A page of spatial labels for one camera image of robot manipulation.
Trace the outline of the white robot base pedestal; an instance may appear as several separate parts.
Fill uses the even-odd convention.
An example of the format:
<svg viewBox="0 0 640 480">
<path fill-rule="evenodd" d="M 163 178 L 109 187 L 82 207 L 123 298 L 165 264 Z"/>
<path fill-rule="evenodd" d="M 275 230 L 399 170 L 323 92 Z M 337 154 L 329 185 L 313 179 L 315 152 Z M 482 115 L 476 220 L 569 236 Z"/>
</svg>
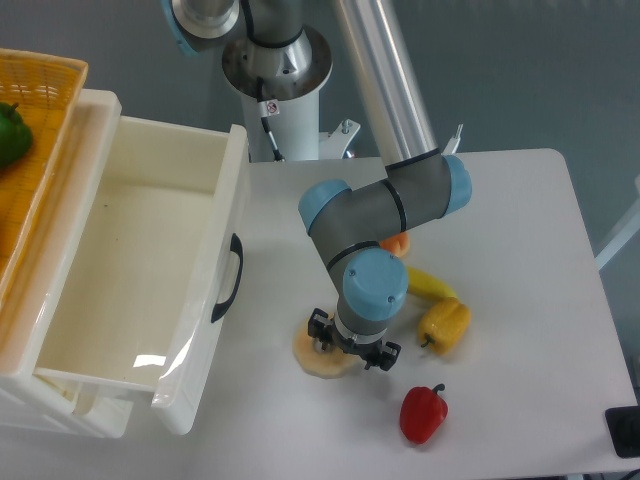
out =
<svg viewBox="0 0 640 480">
<path fill-rule="evenodd" d="M 334 130 L 320 129 L 320 91 L 332 72 L 330 47 L 305 26 L 278 48 L 248 38 L 227 45 L 222 67 L 239 95 L 248 135 L 249 160 L 259 162 L 351 158 L 361 125 L 349 118 Z"/>
</svg>

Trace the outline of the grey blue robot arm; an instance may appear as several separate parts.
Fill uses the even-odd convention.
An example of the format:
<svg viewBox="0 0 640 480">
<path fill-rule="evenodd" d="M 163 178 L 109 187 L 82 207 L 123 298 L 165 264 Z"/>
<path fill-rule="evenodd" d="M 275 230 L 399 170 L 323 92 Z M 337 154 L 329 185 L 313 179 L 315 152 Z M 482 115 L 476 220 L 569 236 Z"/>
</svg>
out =
<svg viewBox="0 0 640 480">
<path fill-rule="evenodd" d="M 253 162 L 339 158 L 347 132 L 319 129 L 319 92 L 332 70 L 325 38 L 299 1 L 166 1 L 163 13 L 187 56 L 223 47 L 222 68 L 239 95 Z M 470 175 L 434 137 L 389 1 L 334 5 L 386 175 L 354 189 L 326 180 L 298 211 L 338 294 L 337 311 L 315 310 L 309 337 L 390 369 L 400 347 L 384 336 L 402 308 L 408 274 L 381 242 L 463 208 Z"/>
</svg>

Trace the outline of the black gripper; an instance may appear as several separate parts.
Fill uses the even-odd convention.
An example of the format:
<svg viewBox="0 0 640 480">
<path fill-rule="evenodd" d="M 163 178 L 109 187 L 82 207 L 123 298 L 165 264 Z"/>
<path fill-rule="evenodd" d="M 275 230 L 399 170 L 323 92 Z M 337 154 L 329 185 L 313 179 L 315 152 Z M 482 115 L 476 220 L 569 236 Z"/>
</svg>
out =
<svg viewBox="0 0 640 480">
<path fill-rule="evenodd" d="M 389 371 L 396 364 L 401 346 L 390 341 L 383 343 L 386 333 L 387 329 L 373 334 L 356 333 L 340 319 L 333 319 L 319 308 L 312 311 L 307 321 L 307 334 L 318 353 L 328 353 L 334 346 L 344 353 L 363 358 L 365 370 L 378 368 Z"/>
</svg>

